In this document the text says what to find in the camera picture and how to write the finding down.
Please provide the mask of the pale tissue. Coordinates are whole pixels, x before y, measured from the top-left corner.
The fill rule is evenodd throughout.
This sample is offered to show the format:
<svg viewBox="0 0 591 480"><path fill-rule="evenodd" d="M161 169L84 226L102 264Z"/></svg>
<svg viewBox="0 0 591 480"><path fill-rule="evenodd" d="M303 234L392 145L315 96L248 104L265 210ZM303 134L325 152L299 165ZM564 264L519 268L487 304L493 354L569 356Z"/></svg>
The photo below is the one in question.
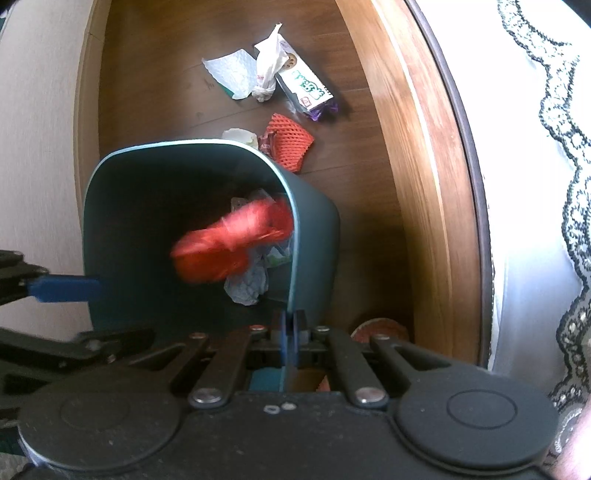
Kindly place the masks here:
<svg viewBox="0 0 591 480"><path fill-rule="evenodd" d="M259 149L259 137L257 137L256 133L253 133L249 130L242 128L230 128L222 132L221 138L224 140L235 141L248 145L253 149Z"/></svg>

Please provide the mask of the dark teal trash bin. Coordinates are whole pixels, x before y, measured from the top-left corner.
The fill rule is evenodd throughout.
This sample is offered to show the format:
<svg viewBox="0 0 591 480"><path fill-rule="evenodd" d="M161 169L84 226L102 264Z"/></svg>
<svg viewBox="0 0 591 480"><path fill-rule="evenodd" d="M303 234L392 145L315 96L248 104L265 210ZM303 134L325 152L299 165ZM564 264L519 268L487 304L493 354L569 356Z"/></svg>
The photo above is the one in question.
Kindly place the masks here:
<svg viewBox="0 0 591 480"><path fill-rule="evenodd" d="M233 302L221 283L190 285L170 256L186 233L256 192L286 200L294 216L290 261L270 272L256 305ZM325 320L339 256L339 212L332 200L249 146L217 139L133 146L106 156L87 186L84 271L101 284L89 304L98 331L150 327L158 344L191 332L212 339L278 313Z"/></svg>

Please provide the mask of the red foam fruit net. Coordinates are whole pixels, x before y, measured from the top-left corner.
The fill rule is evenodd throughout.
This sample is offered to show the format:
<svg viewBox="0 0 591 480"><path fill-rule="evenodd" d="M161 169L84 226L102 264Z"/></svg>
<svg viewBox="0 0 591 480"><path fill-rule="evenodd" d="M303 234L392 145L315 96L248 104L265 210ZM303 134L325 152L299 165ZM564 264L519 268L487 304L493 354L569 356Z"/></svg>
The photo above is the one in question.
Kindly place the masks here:
<svg viewBox="0 0 591 480"><path fill-rule="evenodd" d="M315 137L301 124L279 113L271 115L266 129L276 131L276 157L273 160L291 173L300 172Z"/></svg>

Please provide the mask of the wooden bed frame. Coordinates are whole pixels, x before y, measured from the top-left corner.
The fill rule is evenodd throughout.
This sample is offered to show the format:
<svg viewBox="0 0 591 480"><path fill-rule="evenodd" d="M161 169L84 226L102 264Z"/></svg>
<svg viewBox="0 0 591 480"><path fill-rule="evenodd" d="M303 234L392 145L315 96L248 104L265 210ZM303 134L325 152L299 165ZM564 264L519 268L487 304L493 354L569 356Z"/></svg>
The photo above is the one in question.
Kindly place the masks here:
<svg viewBox="0 0 591 480"><path fill-rule="evenodd" d="M492 260L466 111L415 1L341 1L372 94L407 239L416 342L486 365Z"/></svg>

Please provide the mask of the brown snack sachet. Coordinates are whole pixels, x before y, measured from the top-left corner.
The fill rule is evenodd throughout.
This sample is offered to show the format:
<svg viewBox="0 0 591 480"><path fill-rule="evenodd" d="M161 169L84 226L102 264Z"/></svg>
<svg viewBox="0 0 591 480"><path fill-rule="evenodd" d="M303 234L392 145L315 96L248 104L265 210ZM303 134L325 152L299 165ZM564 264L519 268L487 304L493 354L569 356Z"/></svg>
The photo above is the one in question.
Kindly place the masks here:
<svg viewBox="0 0 591 480"><path fill-rule="evenodd" d="M276 131L266 129L263 135L257 137L257 148L267 157L276 157Z"/></svg>

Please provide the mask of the red plastic bag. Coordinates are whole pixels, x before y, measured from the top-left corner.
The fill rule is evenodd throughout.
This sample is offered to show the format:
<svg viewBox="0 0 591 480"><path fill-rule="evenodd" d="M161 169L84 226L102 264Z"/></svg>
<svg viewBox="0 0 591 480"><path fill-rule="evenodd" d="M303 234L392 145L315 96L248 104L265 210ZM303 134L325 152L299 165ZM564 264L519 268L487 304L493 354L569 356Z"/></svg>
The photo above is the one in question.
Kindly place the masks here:
<svg viewBox="0 0 591 480"><path fill-rule="evenodd" d="M213 283L249 268L249 250L287 240L294 217L286 200L257 199L214 224L185 233L170 257L176 274L190 284Z"/></svg>

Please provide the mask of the white green snack wrapper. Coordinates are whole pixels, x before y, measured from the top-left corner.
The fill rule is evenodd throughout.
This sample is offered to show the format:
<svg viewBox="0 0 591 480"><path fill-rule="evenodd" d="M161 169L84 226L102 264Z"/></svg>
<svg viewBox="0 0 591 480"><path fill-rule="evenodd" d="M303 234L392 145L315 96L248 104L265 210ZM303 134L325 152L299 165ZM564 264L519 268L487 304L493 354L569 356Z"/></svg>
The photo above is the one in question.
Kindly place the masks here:
<svg viewBox="0 0 591 480"><path fill-rule="evenodd" d="M339 104L335 96L283 36L280 36L280 47L287 54L287 62L276 74L276 80L294 109L312 121L328 113L337 114Z"/></svg>

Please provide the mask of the white paper sheet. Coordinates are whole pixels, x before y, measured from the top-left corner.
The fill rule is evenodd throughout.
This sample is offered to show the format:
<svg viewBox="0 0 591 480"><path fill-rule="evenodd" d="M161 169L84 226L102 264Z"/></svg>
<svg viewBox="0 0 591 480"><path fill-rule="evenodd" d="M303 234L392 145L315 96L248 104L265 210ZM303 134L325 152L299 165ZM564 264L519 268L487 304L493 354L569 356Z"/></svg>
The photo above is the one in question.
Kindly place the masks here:
<svg viewBox="0 0 591 480"><path fill-rule="evenodd" d="M242 100L252 94L256 86L256 60L243 49L231 54L202 60L212 78L231 94L233 100Z"/></svg>

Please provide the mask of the grey paper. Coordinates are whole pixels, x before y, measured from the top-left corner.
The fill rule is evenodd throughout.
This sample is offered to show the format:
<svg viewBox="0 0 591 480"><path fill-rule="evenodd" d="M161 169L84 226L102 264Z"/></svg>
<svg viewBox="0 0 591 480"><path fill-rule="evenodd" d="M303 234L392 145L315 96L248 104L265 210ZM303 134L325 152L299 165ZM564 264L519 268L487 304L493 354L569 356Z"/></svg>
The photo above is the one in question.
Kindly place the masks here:
<svg viewBox="0 0 591 480"><path fill-rule="evenodd" d="M249 251L249 265L245 272L230 275L225 279L224 291L236 304L253 306L259 302L259 297L269 289L269 274L267 274L264 257L257 250Z"/></svg>

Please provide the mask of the white lace bed sheet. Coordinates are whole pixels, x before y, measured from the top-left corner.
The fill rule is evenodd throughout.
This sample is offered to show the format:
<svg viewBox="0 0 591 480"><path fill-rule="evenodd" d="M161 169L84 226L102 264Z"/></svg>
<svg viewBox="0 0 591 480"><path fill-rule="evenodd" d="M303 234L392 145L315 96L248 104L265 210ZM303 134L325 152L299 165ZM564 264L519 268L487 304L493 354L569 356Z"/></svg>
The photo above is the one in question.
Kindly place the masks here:
<svg viewBox="0 0 591 480"><path fill-rule="evenodd" d="M545 465L590 475L590 13L424 1L470 125L493 267L490 370L545 392Z"/></svg>

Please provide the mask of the knotted white plastic bag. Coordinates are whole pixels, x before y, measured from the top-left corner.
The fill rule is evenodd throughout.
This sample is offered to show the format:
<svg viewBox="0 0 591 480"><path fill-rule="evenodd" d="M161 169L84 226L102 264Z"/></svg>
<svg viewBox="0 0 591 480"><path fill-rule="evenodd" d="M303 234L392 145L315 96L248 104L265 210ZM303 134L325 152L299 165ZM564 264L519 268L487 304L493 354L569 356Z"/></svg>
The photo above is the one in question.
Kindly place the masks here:
<svg viewBox="0 0 591 480"><path fill-rule="evenodd" d="M288 55L281 46L280 28L277 23L270 35L256 44L259 55L256 57L256 86L252 88L252 97L263 103L273 97L276 90L276 74L287 63Z"/></svg>

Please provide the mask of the red slipper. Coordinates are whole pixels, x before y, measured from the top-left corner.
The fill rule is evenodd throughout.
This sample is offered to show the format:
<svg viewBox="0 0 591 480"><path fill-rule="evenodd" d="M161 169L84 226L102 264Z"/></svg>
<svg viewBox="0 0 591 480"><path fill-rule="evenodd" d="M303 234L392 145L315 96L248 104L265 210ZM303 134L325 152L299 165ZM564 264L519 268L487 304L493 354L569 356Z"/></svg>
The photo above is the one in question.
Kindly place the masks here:
<svg viewBox="0 0 591 480"><path fill-rule="evenodd" d="M351 334L353 340L368 343L375 335L385 335L401 341L410 340L408 329L389 318L370 319L360 324Z"/></svg>

